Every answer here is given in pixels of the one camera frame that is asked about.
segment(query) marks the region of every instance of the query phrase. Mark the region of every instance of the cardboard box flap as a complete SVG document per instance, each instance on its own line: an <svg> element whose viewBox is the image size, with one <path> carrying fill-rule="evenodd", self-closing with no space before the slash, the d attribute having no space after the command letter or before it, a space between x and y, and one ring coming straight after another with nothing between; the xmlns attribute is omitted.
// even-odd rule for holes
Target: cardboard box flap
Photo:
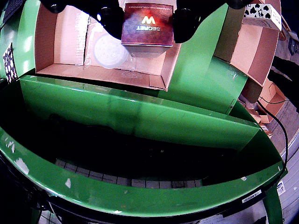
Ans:
<svg viewBox="0 0 299 224"><path fill-rule="evenodd" d="M159 89L165 88L165 84L161 76L149 76L149 85Z"/></svg>
<svg viewBox="0 0 299 224"><path fill-rule="evenodd" d="M228 12L223 23L222 31L214 52L214 56L219 57L227 62L232 59L233 52L238 40L238 34L241 29L243 9L233 9L228 7Z"/></svg>
<svg viewBox="0 0 299 224"><path fill-rule="evenodd" d="M40 5L36 20L34 54L36 71L54 63L54 38L57 14Z"/></svg>
<svg viewBox="0 0 299 224"><path fill-rule="evenodd" d="M73 7L66 7L57 15L54 63L83 65L85 39L89 15Z"/></svg>
<svg viewBox="0 0 299 224"><path fill-rule="evenodd" d="M177 64L178 61L178 55L181 50L182 44L173 44L173 47L171 47L167 52L164 60L164 65L161 71L161 76L163 78L163 81L165 83L166 91L168 90L174 69L175 64Z"/></svg>
<svg viewBox="0 0 299 224"><path fill-rule="evenodd" d="M263 28L242 24L231 64L248 74L260 43Z"/></svg>
<svg viewBox="0 0 299 224"><path fill-rule="evenodd" d="M248 75L263 85L270 71L278 42L279 31L262 28L260 42L252 61Z"/></svg>

